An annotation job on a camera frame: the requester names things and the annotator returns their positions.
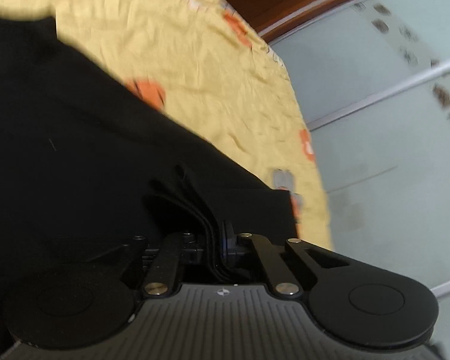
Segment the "black pants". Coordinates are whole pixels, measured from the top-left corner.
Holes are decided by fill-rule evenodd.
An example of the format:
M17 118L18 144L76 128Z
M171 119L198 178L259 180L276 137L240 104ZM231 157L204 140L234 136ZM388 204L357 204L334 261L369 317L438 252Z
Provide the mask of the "black pants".
M0 19L0 355L20 335L64 349L116 333L148 245L192 233L220 281L226 230L285 242L289 194L61 43L53 19Z

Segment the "yellow floral bed quilt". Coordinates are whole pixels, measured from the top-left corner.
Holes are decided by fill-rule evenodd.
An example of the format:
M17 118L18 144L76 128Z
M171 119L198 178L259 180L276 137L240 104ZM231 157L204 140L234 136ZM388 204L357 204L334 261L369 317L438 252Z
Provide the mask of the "yellow floral bed quilt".
M327 195L286 67L224 0L0 0L0 17L57 34L134 94L287 189L298 236L332 247Z

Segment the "frosted glass sliding wardrobe door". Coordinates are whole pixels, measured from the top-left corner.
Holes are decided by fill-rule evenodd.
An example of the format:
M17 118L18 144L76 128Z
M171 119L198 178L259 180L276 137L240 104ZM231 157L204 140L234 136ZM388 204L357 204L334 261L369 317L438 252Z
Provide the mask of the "frosted glass sliding wardrobe door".
M450 0L353 0L271 45L311 132L335 250L432 289L450 359Z

